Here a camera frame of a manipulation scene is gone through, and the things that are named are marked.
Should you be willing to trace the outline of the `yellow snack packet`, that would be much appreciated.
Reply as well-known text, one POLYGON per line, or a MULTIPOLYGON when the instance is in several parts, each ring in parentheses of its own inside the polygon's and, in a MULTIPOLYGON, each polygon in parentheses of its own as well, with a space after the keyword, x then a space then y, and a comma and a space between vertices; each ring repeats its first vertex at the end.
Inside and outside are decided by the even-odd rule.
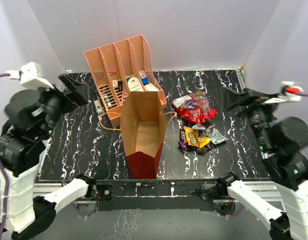
POLYGON ((207 144, 211 142, 211 139, 202 134, 202 131, 195 130, 195 137, 198 142, 199 148, 204 148, 207 144))
POLYGON ((186 141, 189 146, 198 147, 198 142, 194 134, 194 130, 191 127, 184 126, 186 141))

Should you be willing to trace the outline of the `pink plastic desk organizer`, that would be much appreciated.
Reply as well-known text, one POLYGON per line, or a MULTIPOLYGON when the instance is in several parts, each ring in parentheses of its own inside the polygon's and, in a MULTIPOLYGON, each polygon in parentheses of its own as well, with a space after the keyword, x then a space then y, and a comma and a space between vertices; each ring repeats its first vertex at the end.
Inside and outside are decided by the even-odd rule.
POLYGON ((97 92, 108 113, 113 127, 120 125, 120 117, 113 114, 120 113, 124 100, 130 92, 127 79, 137 77, 142 84, 142 78, 149 78, 150 83, 159 91, 163 108, 167 106, 164 90, 154 77, 149 44, 143 35, 130 37, 115 43, 97 47, 84 52, 84 56, 97 92), (118 80, 123 82, 123 91, 118 91, 118 80), (112 104, 108 108, 104 96, 107 95, 112 104))

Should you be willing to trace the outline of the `blue small box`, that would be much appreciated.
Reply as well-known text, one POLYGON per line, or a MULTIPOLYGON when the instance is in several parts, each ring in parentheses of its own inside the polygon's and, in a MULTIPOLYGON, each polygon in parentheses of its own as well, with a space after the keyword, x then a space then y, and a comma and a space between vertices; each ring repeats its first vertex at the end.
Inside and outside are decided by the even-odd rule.
POLYGON ((141 81, 142 81, 142 84, 143 84, 144 86, 145 86, 145 85, 148 85, 148 84, 150 83, 150 80, 149 80, 148 77, 145 77, 145 78, 141 79, 141 81))

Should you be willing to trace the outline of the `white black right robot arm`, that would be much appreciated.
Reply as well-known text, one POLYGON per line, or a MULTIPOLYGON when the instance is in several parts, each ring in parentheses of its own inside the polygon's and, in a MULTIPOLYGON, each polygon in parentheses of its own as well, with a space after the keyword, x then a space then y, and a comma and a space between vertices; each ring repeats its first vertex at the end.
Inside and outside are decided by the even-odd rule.
POLYGON ((274 94, 222 89, 224 111, 243 107, 241 114, 249 119, 259 149, 267 154, 262 163, 285 209, 274 208, 232 172, 217 180, 217 194, 239 201, 273 240, 308 240, 308 159, 301 153, 308 147, 308 126, 294 116, 278 121, 273 115, 279 104, 298 102, 304 96, 303 89, 291 82, 274 94))

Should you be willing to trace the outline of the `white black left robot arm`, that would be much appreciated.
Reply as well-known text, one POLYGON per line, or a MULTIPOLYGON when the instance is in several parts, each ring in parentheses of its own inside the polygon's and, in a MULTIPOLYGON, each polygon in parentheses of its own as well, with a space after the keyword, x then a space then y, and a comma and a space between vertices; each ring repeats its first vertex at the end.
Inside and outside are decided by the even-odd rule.
POLYGON ((30 240, 75 200, 94 198, 97 187, 95 179, 80 174, 54 192, 34 196, 44 142, 62 115, 88 103, 89 87, 67 74, 59 75, 66 91, 43 78, 27 80, 23 71, 19 80, 25 88, 5 106, 8 119, 0 135, 0 235, 10 232, 14 240, 30 240))

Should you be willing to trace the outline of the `red brown paper bag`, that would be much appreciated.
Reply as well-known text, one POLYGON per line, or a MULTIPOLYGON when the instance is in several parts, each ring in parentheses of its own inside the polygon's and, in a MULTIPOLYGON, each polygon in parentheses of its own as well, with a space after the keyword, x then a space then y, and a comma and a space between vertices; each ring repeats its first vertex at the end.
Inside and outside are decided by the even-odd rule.
POLYGON ((124 101, 120 117, 120 131, 124 151, 134 179, 156 179, 161 159, 166 121, 159 93, 132 91, 124 101))

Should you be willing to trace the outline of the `red snack packet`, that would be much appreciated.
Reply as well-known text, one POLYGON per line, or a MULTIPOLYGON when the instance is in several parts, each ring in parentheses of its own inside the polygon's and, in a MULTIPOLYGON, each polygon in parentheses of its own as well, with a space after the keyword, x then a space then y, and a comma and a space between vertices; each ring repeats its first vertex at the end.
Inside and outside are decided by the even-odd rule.
POLYGON ((174 99, 172 105, 183 120, 192 124, 203 124, 218 114, 201 91, 174 99))

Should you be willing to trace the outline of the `white small box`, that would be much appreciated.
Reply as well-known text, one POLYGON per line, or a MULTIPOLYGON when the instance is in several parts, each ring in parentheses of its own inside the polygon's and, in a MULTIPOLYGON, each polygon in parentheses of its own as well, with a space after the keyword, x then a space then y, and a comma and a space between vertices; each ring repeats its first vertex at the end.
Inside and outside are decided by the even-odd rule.
POLYGON ((155 85, 153 85, 152 83, 144 85, 144 88, 148 92, 157 92, 157 91, 159 91, 159 89, 155 85))

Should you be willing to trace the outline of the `grey stapler behind organizer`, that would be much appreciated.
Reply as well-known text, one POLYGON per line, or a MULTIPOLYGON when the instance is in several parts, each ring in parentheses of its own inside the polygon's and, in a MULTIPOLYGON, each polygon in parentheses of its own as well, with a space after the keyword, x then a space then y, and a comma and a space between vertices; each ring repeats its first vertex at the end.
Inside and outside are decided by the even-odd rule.
POLYGON ((95 105, 97 114, 98 114, 99 116, 102 115, 102 114, 104 113, 104 111, 103 111, 102 105, 101 105, 101 103, 99 102, 99 100, 95 100, 95 101, 94 101, 94 105, 95 105))

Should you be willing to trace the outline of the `black mounting base rail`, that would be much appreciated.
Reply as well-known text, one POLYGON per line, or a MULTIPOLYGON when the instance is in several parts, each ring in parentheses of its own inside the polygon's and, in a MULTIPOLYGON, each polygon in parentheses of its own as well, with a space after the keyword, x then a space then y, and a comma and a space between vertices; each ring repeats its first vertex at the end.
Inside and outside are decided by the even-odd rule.
POLYGON ((176 210, 191 209, 233 217, 242 205, 227 196, 216 194, 214 179, 124 179, 98 180, 101 194, 99 209, 176 210))

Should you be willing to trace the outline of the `green white tube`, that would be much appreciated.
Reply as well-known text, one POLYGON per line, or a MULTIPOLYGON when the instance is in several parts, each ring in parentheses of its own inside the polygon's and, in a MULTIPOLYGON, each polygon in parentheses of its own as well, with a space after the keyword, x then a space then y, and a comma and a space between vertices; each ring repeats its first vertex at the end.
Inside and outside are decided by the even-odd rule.
POLYGON ((109 97, 108 97, 107 95, 105 95, 105 96, 104 96, 104 99, 105 99, 105 102, 106 102, 108 108, 111 108, 111 107, 112 107, 112 104, 111 104, 111 102, 110 102, 109 97))

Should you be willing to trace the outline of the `black marker in organizer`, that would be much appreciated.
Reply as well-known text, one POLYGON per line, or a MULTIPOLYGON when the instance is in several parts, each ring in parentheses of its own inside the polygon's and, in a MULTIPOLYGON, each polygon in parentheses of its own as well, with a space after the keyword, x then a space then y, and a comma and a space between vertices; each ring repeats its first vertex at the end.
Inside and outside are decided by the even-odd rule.
POLYGON ((118 80, 118 91, 119 92, 123 91, 123 82, 121 80, 118 80))

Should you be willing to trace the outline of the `silver grey snack packet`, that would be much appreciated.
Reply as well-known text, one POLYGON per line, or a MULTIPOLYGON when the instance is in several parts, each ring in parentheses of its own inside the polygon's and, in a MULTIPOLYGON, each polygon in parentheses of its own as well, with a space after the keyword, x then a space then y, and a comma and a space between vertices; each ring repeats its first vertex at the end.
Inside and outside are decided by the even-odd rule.
POLYGON ((218 145, 221 144, 223 142, 226 142, 228 140, 228 138, 226 138, 225 136, 223 136, 219 130, 217 130, 216 128, 212 129, 212 132, 209 134, 209 138, 211 139, 211 142, 214 145, 218 145))

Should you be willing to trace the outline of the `white label card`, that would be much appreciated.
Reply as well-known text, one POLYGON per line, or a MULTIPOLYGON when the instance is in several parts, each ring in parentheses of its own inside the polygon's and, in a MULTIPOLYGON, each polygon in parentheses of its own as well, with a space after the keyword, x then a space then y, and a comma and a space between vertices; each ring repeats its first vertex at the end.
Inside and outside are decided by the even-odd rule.
POLYGON ((128 88, 131 92, 142 92, 143 88, 137 77, 131 77, 128 80, 128 88))

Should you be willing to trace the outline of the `purple brown snack packet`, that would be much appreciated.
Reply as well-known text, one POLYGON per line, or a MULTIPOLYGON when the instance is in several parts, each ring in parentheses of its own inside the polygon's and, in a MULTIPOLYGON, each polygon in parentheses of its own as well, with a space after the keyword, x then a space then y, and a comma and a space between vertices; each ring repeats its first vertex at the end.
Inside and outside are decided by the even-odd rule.
POLYGON ((186 134, 184 129, 179 130, 179 146, 184 150, 188 151, 188 146, 187 146, 187 139, 186 139, 186 134))

